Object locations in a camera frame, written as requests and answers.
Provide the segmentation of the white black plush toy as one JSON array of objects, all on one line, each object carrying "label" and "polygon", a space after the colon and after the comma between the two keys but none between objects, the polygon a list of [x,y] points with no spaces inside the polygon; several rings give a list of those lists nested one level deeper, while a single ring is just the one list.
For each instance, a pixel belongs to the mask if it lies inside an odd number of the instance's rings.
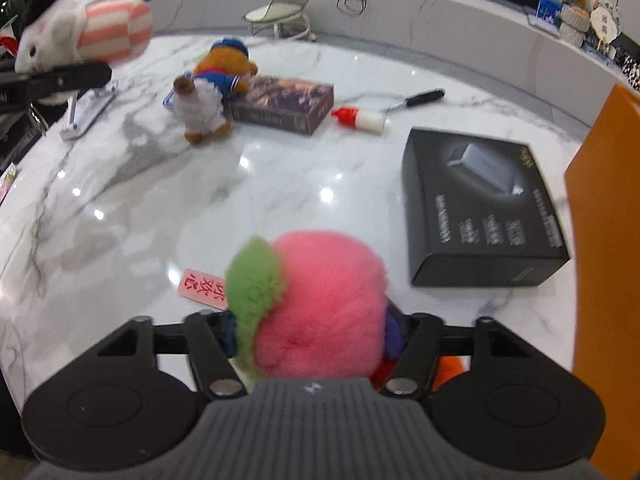
[{"label": "white black plush toy", "polygon": [[149,47],[153,17],[143,0],[32,0],[27,3],[15,70],[64,65],[117,66]]}]

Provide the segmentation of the pink green fluffy peach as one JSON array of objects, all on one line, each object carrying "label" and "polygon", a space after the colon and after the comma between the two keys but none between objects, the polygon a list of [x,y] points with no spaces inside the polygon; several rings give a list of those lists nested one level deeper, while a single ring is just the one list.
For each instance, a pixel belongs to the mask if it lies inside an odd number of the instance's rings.
[{"label": "pink green fluffy peach", "polygon": [[178,293],[234,317],[236,366],[258,378],[371,377],[382,362],[383,260],[355,237],[254,236],[218,276],[186,269]]}]

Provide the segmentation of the brown sailor plush dog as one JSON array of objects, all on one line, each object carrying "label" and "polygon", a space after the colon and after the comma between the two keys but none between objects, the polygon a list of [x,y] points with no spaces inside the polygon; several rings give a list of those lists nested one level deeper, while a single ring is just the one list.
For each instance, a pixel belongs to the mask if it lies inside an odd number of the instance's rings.
[{"label": "brown sailor plush dog", "polygon": [[191,145],[206,136],[224,138],[231,124],[224,104],[250,90],[250,78],[258,73],[247,46],[238,38],[215,42],[190,75],[177,77],[172,84],[172,110],[184,127]]}]

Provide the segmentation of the white red glue bottle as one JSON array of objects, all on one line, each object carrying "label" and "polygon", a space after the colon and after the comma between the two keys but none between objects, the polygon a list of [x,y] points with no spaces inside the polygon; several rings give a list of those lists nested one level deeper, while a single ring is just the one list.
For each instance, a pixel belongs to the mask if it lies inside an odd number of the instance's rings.
[{"label": "white red glue bottle", "polygon": [[374,134],[383,133],[386,121],[381,112],[352,106],[334,108],[331,116],[344,127]]}]

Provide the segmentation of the dark photo card box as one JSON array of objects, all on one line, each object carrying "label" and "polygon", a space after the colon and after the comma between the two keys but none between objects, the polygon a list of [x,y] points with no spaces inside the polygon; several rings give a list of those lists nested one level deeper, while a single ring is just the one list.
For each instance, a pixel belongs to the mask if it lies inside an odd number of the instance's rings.
[{"label": "dark photo card box", "polygon": [[332,84],[296,78],[254,77],[247,94],[228,101],[236,122],[312,136],[334,105]]}]

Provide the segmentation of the orange crochet carrot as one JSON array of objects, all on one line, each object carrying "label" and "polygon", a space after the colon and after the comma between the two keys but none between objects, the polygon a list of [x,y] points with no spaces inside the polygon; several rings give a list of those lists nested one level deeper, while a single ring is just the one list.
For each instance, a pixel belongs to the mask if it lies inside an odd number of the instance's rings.
[{"label": "orange crochet carrot", "polygon": [[[398,359],[392,359],[389,356],[383,356],[380,364],[370,376],[370,382],[372,387],[376,390],[380,390],[385,383],[390,379],[390,375],[393,373]],[[432,383],[431,392],[435,392],[445,382],[455,378],[456,376],[465,372],[461,360],[457,356],[442,356],[437,365],[436,375],[434,382]]]}]

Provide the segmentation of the white phone stand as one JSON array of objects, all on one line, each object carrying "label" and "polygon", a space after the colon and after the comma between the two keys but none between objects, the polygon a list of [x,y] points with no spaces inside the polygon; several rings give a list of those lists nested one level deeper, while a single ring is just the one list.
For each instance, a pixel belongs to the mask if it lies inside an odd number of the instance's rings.
[{"label": "white phone stand", "polygon": [[115,99],[117,90],[118,81],[114,80],[101,89],[90,90],[83,96],[72,96],[68,100],[66,123],[60,130],[61,139],[76,141],[82,138]]}]

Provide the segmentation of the pink snack packet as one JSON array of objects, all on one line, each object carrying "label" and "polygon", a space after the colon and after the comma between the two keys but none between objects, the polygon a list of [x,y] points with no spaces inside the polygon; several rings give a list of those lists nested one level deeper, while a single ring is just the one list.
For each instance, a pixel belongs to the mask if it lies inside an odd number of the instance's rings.
[{"label": "pink snack packet", "polygon": [[14,187],[14,182],[17,177],[17,166],[14,165],[13,162],[9,164],[9,167],[6,168],[4,174],[2,174],[1,182],[0,182],[0,204],[4,202],[6,196],[8,196],[9,192]]}]

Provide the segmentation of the black charger box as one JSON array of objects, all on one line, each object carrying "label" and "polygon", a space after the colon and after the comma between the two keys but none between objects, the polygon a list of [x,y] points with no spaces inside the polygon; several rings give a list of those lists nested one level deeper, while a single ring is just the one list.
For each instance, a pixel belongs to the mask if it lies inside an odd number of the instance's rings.
[{"label": "black charger box", "polygon": [[414,128],[401,180],[414,286],[535,287],[570,258],[526,144]]}]

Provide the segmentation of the orange storage box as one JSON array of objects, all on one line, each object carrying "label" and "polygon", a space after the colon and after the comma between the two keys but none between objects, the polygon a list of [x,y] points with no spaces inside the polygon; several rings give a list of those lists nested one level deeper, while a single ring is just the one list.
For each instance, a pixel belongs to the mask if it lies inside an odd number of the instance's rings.
[{"label": "orange storage box", "polygon": [[600,396],[592,463],[639,475],[639,97],[615,86],[565,171],[572,214],[577,330],[574,373]]}]

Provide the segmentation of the small white stool chair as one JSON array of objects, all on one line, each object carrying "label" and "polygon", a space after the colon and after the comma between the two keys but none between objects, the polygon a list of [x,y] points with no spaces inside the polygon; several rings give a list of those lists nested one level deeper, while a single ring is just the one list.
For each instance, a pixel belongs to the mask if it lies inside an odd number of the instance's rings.
[{"label": "small white stool chair", "polygon": [[250,34],[258,35],[271,30],[277,40],[316,41],[317,36],[311,30],[306,6],[309,0],[271,0],[270,3],[254,9],[243,16],[250,26]]}]

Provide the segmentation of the white marble tv console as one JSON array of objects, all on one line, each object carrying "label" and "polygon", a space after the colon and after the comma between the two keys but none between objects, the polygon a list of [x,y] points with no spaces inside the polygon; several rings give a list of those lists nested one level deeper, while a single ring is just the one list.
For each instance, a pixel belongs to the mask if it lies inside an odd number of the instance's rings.
[{"label": "white marble tv console", "polygon": [[[156,32],[244,25],[271,0],[152,0]],[[386,44],[440,58],[497,79],[592,125],[623,76],[490,0],[367,0],[363,14],[337,0],[309,0],[314,32]]]}]

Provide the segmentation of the black white patterned items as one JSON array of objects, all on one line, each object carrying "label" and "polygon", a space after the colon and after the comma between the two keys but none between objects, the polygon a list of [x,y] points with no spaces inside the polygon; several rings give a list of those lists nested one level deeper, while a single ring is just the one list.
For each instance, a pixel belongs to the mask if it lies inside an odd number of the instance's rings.
[{"label": "black white patterned items", "polygon": [[638,58],[626,52],[620,52],[620,54],[617,55],[616,64],[631,88],[640,91],[640,64]]}]

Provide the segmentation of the round white paper fan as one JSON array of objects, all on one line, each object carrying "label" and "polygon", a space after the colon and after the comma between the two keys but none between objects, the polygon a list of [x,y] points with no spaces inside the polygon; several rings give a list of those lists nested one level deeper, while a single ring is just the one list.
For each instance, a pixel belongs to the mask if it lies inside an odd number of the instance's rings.
[{"label": "round white paper fan", "polygon": [[608,46],[620,36],[620,8],[608,0],[593,0],[590,26],[598,38],[597,50],[608,52]]}]

